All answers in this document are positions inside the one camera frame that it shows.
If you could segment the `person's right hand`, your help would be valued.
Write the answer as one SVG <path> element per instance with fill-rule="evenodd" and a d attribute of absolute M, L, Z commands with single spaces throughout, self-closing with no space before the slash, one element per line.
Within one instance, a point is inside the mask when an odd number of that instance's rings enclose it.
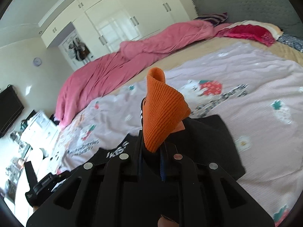
<path fill-rule="evenodd" d="M 158 227 L 179 227 L 179 224 L 164 217 L 160 217 L 158 220 Z"/>

